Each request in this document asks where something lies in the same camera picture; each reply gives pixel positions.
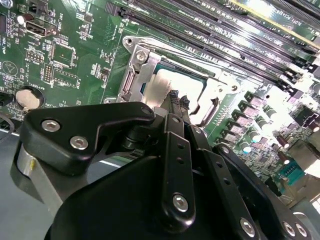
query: motherboard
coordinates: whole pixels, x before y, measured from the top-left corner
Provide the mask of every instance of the motherboard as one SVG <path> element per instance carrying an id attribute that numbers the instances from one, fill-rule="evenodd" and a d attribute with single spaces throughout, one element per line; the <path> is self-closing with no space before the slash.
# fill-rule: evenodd
<path id="1" fill-rule="evenodd" d="M 0 111 L 17 126 L 38 108 L 153 108 L 177 90 L 262 181 L 320 177 L 296 154 L 317 156 L 319 0 L 0 0 L 0 47 Z"/>

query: screw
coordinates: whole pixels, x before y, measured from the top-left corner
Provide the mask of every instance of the screw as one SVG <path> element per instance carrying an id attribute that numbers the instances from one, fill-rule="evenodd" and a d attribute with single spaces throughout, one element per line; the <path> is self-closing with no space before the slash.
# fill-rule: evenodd
<path id="1" fill-rule="evenodd" d="M 308 236 L 306 230 L 300 224 L 296 223 L 295 226 L 298 229 L 299 233 L 301 233 L 302 236 L 304 236 L 304 237 Z"/>
<path id="2" fill-rule="evenodd" d="M 172 120 L 175 121 L 176 123 L 180 123 L 180 120 L 176 117 L 173 117 Z"/>
<path id="3" fill-rule="evenodd" d="M 0 4 L 7 9 L 10 9 L 14 6 L 14 2 L 12 0 L 0 0 Z"/>
<path id="4" fill-rule="evenodd" d="M 229 149 L 226 148 L 225 146 L 222 146 L 221 149 L 222 149 L 222 151 L 224 151 L 226 154 L 229 153 Z"/>
<path id="5" fill-rule="evenodd" d="M 147 59 L 147 55 L 144 51 L 137 51 L 136 52 L 136 59 L 138 59 L 140 62 L 144 62 Z"/>
<path id="6" fill-rule="evenodd" d="M 284 221 L 282 224 L 288 234 L 290 234 L 292 237 L 296 235 L 295 230 L 292 228 L 292 226 L 289 225 L 289 223 Z"/>
<path id="7" fill-rule="evenodd" d="M 243 231 L 251 238 L 253 238 L 256 235 L 256 231 L 254 229 L 254 227 L 251 225 L 251 223 L 245 219 L 245 218 L 241 218 L 240 219 L 240 225 L 243 229 Z"/>
<path id="8" fill-rule="evenodd" d="M 151 115 L 153 112 L 147 108 L 147 107 L 142 107 L 141 108 L 142 112 L 144 112 L 145 114 Z"/>
<path id="9" fill-rule="evenodd" d="M 70 139 L 70 144 L 74 149 L 78 150 L 85 150 L 89 143 L 88 141 L 82 136 L 74 136 Z"/>
<path id="10" fill-rule="evenodd" d="M 198 128 L 198 127 L 195 127 L 194 130 L 195 130 L 195 132 L 196 132 L 197 134 L 201 134 L 201 133 L 202 133 L 201 129 Z"/>
<path id="11" fill-rule="evenodd" d="M 56 132 L 61 128 L 60 124 L 55 120 L 45 120 L 41 123 L 41 126 L 44 130 L 51 133 Z"/>
<path id="12" fill-rule="evenodd" d="M 176 194 L 173 196 L 172 201 L 175 208 L 180 212 L 185 213 L 186 211 L 188 211 L 189 205 L 187 200 L 183 196 Z"/>

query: silver metal frame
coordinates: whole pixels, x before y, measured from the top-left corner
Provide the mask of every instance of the silver metal frame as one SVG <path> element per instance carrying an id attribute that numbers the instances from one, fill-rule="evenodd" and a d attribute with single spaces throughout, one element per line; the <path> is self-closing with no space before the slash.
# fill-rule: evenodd
<path id="1" fill-rule="evenodd" d="M 201 122 L 209 123 L 213 115 L 212 111 L 218 109 L 213 108 L 211 99 L 218 98 L 222 101 L 227 94 L 236 94 L 240 90 L 240 85 L 233 80 L 228 73 L 217 70 L 216 78 L 210 77 L 206 73 L 199 72 L 191 67 L 180 64 L 166 56 L 155 52 L 158 49 L 165 49 L 177 54 L 181 54 L 182 59 L 195 64 L 192 59 L 196 59 L 186 51 L 182 51 L 164 42 L 161 42 L 152 37 L 144 36 L 125 36 L 122 39 L 122 44 L 131 53 L 128 65 L 123 76 L 121 86 L 116 99 L 117 103 L 123 102 L 141 102 L 144 95 L 141 89 L 144 84 L 147 84 L 152 79 L 157 64 L 164 60 L 170 64 L 184 68 L 195 75 L 206 79 L 206 87 L 198 98 L 199 111 L 195 115 L 191 115 L 190 119 L 193 124 Z"/>

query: black bracket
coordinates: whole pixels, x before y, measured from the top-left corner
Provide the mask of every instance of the black bracket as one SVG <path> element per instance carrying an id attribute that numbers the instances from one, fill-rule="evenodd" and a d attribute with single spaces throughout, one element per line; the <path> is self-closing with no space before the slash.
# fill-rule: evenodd
<path id="1" fill-rule="evenodd" d="M 216 145 L 213 152 L 221 155 L 236 181 L 238 191 L 254 208 L 260 227 L 268 239 L 311 240 L 306 226 L 225 144 Z"/>
<path id="2" fill-rule="evenodd" d="M 189 228 L 196 219 L 190 143 L 184 122 L 175 114 L 165 117 L 161 161 L 164 165 L 160 220 L 171 233 Z"/>
<path id="3" fill-rule="evenodd" d="M 253 221 L 224 159 L 213 153 L 204 132 L 194 125 L 187 127 L 190 136 L 193 162 L 197 162 L 205 176 L 216 188 L 224 210 L 227 214 L 231 231 L 236 239 L 259 240 L 260 234 Z"/>
<path id="4" fill-rule="evenodd" d="M 154 119 L 154 112 L 141 102 L 36 109 L 25 116 L 20 139 L 30 155 L 64 174 L 78 175 L 97 154 L 102 134 L 111 137 L 130 126 L 150 125 Z M 46 120 L 54 120 L 59 129 L 45 130 Z M 85 149 L 72 147 L 76 136 L 87 141 Z"/>

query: chip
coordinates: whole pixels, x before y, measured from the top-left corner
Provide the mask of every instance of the chip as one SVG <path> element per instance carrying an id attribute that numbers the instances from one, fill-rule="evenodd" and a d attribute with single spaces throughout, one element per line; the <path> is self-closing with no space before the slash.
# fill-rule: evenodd
<path id="1" fill-rule="evenodd" d="M 83 19 L 89 23 L 92 23 L 92 20 L 94 19 L 91 14 L 86 13 L 83 17 Z"/>
<path id="2" fill-rule="evenodd" d="M 101 71 L 101 74 L 103 74 L 103 75 L 108 75 L 108 74 L 109 74 L 109 72 L 110 72 L 110 69 L 109 69 L 109 68 L 104 67 L 104 68 L 102 69 L 102 71 Z"/>
<path id="3" fill-rule="evenodd" d="M 271 164 L 271 165 L 269 165 L 267 168 L 268 168 L 268 170 L 273 171 L 273 170 L 275 170 L 277 167 Z"/>
<path id="4" fill-rule="evenodd" d="M 260 144 L 266 144 L 268 142 L 268 138 L 262 137 L 260 140 Z"/>
<path id="5" fill-rule="evenodd" d="M 0 13 L 0 34 L 7 32 L 7 16 Z"/>
<path id="6" fill-rule="evenodd" d="M 262 158 L 260 158 L 259 162 L 265 163 L 266 161 L 268 161 L 268 159 L 269 159 L 268 157 L 263 156 Z"/>
<path id="7" fill-rule="evenodd" d="M 288 129 L 293 130 L 296 128 L 297 125 L 290 123 L 290 125 L 288 126 Z"/>

